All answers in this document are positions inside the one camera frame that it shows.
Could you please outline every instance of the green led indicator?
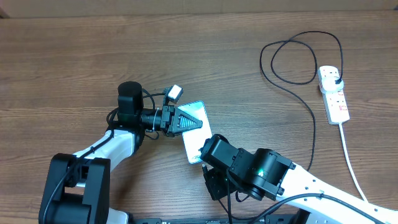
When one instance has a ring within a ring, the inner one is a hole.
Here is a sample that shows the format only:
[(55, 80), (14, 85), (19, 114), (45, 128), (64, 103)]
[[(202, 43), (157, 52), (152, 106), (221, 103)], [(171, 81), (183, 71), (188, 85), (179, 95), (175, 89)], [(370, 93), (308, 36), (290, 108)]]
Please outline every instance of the green led indicator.
[(259, 175), (260, 177), (264, 176), (264, 171), (261, 169), (261, 170), (259, 171), (258, 175)]

